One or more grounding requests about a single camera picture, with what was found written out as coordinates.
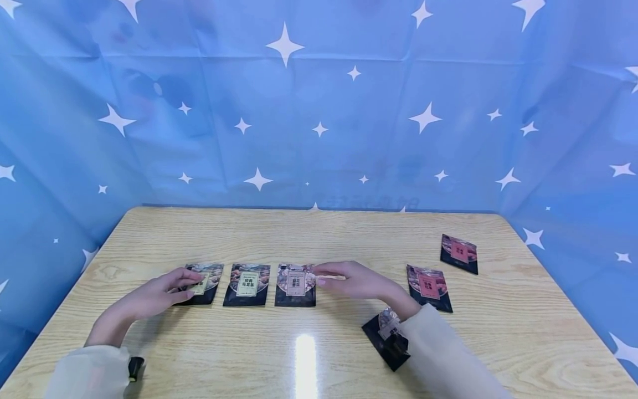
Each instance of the white star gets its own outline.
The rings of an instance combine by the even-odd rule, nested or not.
[[[259,168],[257,168],[257,171],[255,172],[255,176],[251,177],[248,180],[244,180],[244,183],[254,184],[255,187],[257,187],[257,190],[262,191],[262,186],[266,183],[270,183],[271,181],[272,180],[266,179],[265,177],[263,177],[262,174],[259,173]]]
[[[533,121],[529,125],[525,126],[524,128],[521,128],[521,130],[523,131],[523,137],[527,136],[527,133],[538,131],[538,129],[534,127]]]
[[[281,58],[283,59],[283,65],[285,68],[288,67],[288,58],[290,57],[290,54],[304,48],[304,46],[290,41],[290,39],[288,38],[288,28],[286,28],[286,22],[283,23],[283,32],[281,33],[281,37],[279,38],[279,40],[267,44],[266,47],[275,49],[281,54]]]
[[[126,9],[128,10],[128,12],[131,13],[131,16],[133,17],[135,22],[139,24],[139,22],[137,21],[137,11],[135,10],[135,5],[141,0],[118,0],[118,1],[122,3],[123,5],[125,5]]]
[[[95,258],[95,255],[97,254],[97,252],[100,250],[99,247],[97,247],[95,249],[95,251],[93,252],[89,252],[87,250],[82,250],[82,252],[84,253],[84,266],[82,266],[82,273],[84,273],[84,271],[86,270],[87,267],[89,267],[89,264],[91,263],[91,261],[93,260],[93,258]]]
[[[525,20],[523,21],[523,28],[521,29],[521,32],[523,32],[527,27],[527,24],[530,23],[534,14],[545,6],[545,0],[520,0],[516,3],[512,3],[512,6],[525,11]]]
[[[14,18],[13,11],[15,10],[15,8],[21,5],[22,5],[21,3],[18,3],[17,1],[13,1],[13,0],[0,0],[0,7],[4,8],[6,13],[9,14],[9,17],[11,18]]]
[[[631,169],[629,169],[629,166],[631,166],[631,162],[626,163],[624,165],[610,165],[610,168],[614,169],[614,175],[612,177],[616,177],[616,176],[620,176],[622,174],[628,174],[631,176],[635,176],[635,173],[632,172]]]
[[[124,135],[124,127],[135,122],[135,120],[125,119],[121,117],[120,115],[117,115],[117,112],[113,109],[113,107],[111,107],[110,104],[107,104],[107,107],[108,107],[108,116],[105,116],[98,120],[100,122],[106,122],[106,123],[112,124],[120,131],[120,133],[122,133],[122,136],[126,137]]]
[[[186,173],[182,172],[182,177],[178,177],[177,180],[183,180],[186,182],[186,184],[188,184],[191,180],[193,180],[193,178],[188,177]]]
[[[355,65],[355,67],[352,68],[352,71],[348,72],[348,74],[352,76],[352,81],[354,82],[357,76],[361,75],[361,72],[357,71],[357,66]]]
[[[445,170],[442,170],[439,174],[435,174],[434,176],[441,181],[449,175],[445,174]]]
[[[423,129],[425,129],[426,126],[429,125],[430,123],[442,120],[441,118],[432,115],[432,103],[431,102],[430,102],[430,105],[427,106],[427,109],[425,111],[423,111],[422,114],[419,114],[417,116],[413,116],[413,117],[411,117],[409,119],[410,119],[410,121],[419,122],[419,134],[421,134],[421,132],[423,132]]]
[[[184,102],[182,101],[182,106],[178,108],[180,111],[184,112],[184,115],[188,115],[188,111],[190,111],[192,108],[187,107],[186,104],[184,104]]]
[[[618,257],[618,259],[616,259],[618,262],[627,262],[627,263],[632,262],[631,259],[629,259],[628,253],[618,253],[618,252],[614,252],[614,253]]]
[[[625,344],[612,333],[609,333],[609,335],[611,335],[611,339],[614,340],[618,347],[616,352],[614,352],[614,357],[618,360],[627,360],[635,366],[638,366],[638,348]]]
[[[529,231],[528,229],[523,229],[525,231],[525,235],[527,239],[525,240],[525,245],[535,245],[540,249],[544,250],[543,244],[540,242],[540,237],[543,234],[543,230],[539,230],[536,233]]]
[[[237,129],[241,130],[242,134],[246,134],[246,129],[248,129],[250,126],[252,126],[252,124],[247,124],[246,122],[244,122],[244,118],[239,118],[239,123],[237,123],[235,125],[235,127]]]
[[[0,284],[0,294],[2,294],[2,291],[4,291],[4,288],[6,287],[8,282],[9,282],[9,279],[5,280],[4,283]]]
[[[421,22],[423,22],[424,19],[431,17],[432,13],[428,12],[426,10],[426,2],[425,0],[423,0],[423,4],[421,4],[421,7],[412,13],[412,17],[415,17],[417,19],[417,29],[419,28],[419,25],[421,25]]]
[[[628,66],[625,69],[633,73],[634,75],[636,75],[636,78],[638,79],[638,66]],[[634,90],[632,90],[632,94],[634,94],[637,91],[638,91],[638,80],[636,81],[636,86],[634,86]]]
[[[503,115],[501,115],[501,113],[500,113],[500,112],[498,112],[498,108],[497,108],[497,109],[496,109],[494,112],[492,112],[491,114],[487,114],[487,116],[489,116],[489,121],[491,122],[491,121],[493,121],[494,119],[496,119],[497,117],[499,117],[499,116],[503,116]]]
[[[11,181],[15,181],[15,178],[13,177],[13,168],[15,167],[15,165],[11,165],[11,166],[2,166],[0,165],[0,179],[5,178],[5,179],[9,179]]]
[[[514,177],[514,168],[511,168],[504,178],[497,180],[497,183],[501,183],[501,191],[510,183],[520,183],[521,181]]]
[[[319,134],[319,137],[321,137],[321,135],[326,132],[328,129],[324,128],[321,124],[321,122],[319,122],[319,124],[317,125],[316,128],[313,129],[315,132],[317,132]]]

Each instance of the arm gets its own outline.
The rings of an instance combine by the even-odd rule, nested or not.
[[[129,328],[136,320],[189,300],[192,291],[175,289],[201,279],[200,274],[179,268],[152,279],[109,306],[93,324],[84,348],[56,364],[45,399],[122,398],[128,385],[129,354],[120,347]]]
[[[505,399],[511,396],[456,336],[430,305],[421,307],[400,285],[357,262],[315,266],[316,275],[343,276],[345,280],[318,278],[317,285],[337,294],[380,299],[402,323],[412,358],[407,362],[436,399]]]

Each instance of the wooden table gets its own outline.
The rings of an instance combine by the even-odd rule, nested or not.
[[[478,246],[478,276],[439,261],[442,233]],[[226,264],[217,296],[212,306],[171,308],[133,325],[125,346],[147,367],[129,397],[423,397],[409,367],[392,373],[360,328],[381,303],[318,290],[316,308],[273,307],[279,262],[351,259],[404,287],[406,263],[443,270],[454,307],[443,316],[516,398],[638,397],[500,216],[186,208],[126,214],[0,397],[41,398],[56,361],[84,344],[108,305],[196,261]],[[272,265],[265,307],[222,307],[233,262]]]

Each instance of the red label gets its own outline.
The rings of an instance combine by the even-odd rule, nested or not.
[[[452,253],[451,256],[455,259],[460,260],[463,263],[468,263],[468,247],[465,245],[458,243],[456,241],[452,242]]]
[[[441,296],[438,294],[435,277],[430,277],[428,275],[424,275],[423,273],[419,273],[419,287],[421,288],[421,296],[432,299],[441,298]]]

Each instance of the wrist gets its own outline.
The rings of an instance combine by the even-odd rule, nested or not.
[[[123,312],[108,308],[93,324],[84,346],[109,345],[119,348],[134,321]]]
[[[392,282],[379,299],[394,310],[401,321],[409,319],[421,310],[421,305],[396,282]]]

